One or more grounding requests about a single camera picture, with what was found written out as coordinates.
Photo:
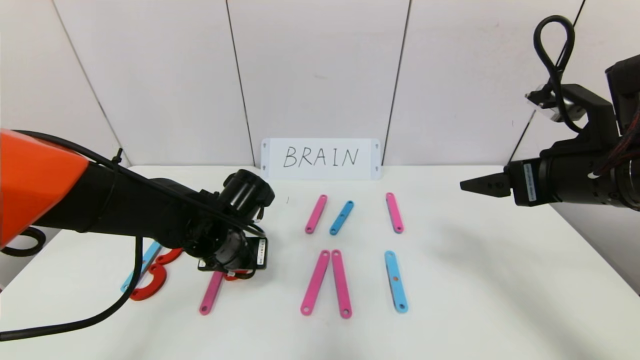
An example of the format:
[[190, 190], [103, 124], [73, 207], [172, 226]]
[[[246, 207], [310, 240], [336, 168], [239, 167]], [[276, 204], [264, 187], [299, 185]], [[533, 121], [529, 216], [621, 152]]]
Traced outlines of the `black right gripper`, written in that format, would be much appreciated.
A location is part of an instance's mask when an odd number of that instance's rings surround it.
[[462, 191], [509, 198], [511, 189], [519, 207], [551, 203], [611, 205], [611, 180], [596, 180], [593, 152], [541, 152], [538, 157], [512, 161], [506, 173], [470, 178], [459, 183]]

